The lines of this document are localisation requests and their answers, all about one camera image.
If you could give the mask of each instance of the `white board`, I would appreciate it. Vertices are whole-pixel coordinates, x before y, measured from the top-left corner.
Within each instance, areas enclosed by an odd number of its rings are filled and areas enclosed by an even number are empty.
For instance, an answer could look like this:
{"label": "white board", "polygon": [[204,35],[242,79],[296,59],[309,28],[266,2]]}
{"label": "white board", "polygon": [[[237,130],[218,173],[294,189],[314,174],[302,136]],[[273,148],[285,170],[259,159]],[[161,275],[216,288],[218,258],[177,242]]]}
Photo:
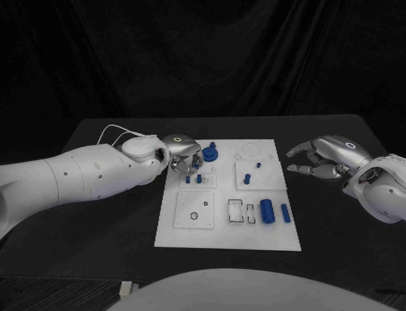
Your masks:
{"label": "white board", "polygon": [[[211,184],[210,187],[205,187],[205,183],[194,183],[191,187],[191,185],[185,183],[187,174],[179,174],[169,169],[158,221],[155,247],[301,251],[299,236],[296,233],[296,224],[288,199],[283,171],[275,141],[272,139],[200,140],[198,143],[203,148],[205,148],[211,141],[217,144],[220,156],[214,162],[204,163],[198,170],[198,174],[203,174],[203,176],[207,176],[207,174],[217,175],[216,188],[214,184]],[[252,181],[256,179],[268,181],[259,187],[260,190],[237,189],[237,171],[240,172],[240,169],[236,170],[236,166],[237,162],[244,161],[252,161],[252,168],[256,168],[255,165],[257,162],[262,162],[262,165],[265,165],[262,168],[273,168],[263,170],[257,168],[255,174],[252,174]],[[242,164],[240,167],[243,167],[243,165],[250,167],[250,163]],[[191,179],[197,179],[197,174],[191,175]],[[276,181],[276,187],[272,189],[263,189],[265,185],[268,186],[270,184],[270,180]],[[177,206],[184,203],[179,202],[179,194],[185,192],[204,192],[201,194],[188,194],[190,197],[187,198],[187,202],[194,202],[200,195],[213,194],[213,229],[208,227],[197,228],[192,226],[197,222],[192,222],[194,219],[190,216],[192,213],[191,209],[203,208],[201,203],[197,204],[197,206],[188,204],[191,207],[190,209],[185,209],[185,212],[179,207],[177,208]],[[273,224],[265,224],[262,221],[260,201],[263,199],[272,200],[276,219]],[[230,224],[229,200],[243,200],[243,213],[246,219],[243,224]],[[249,204],[253,205],[253,211],[249,210],[247,213]],[[288,205],[291,223],[285,223],[283,220],[283,213],[281,210],[282,204]],[[177,215],[181,217],[182,214],[185,215],[185,218],[181,219],[185,219],[187,228],[177,227]],[[255,224],[249,224],[249,216],[255,216]]]}

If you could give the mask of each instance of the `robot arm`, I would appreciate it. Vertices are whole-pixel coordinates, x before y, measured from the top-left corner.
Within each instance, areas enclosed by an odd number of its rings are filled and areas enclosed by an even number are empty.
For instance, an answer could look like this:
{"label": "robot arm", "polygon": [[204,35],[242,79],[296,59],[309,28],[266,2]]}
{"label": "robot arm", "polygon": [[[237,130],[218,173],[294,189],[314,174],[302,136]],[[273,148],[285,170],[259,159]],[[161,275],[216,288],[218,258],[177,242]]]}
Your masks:
{"label": "robot arm", "polygon": [[117,147],[97,144],[49,159],[0,165],[0,239],[37,212],[149,184],[169,163],[178,173],[203,165],[201,146],[185,135],[164,140],[143,135]]}
{"label": "robot arm", "polygon": [[295,147],[288,157],[302,151],[315,167],[291,165],[288,170],[337,181],[348,172],[344,192],[359,199],[367,212],[392,224],[406,220],[406,159],[395,154],[372,158],[364,148],[341,136],[324,136]]}

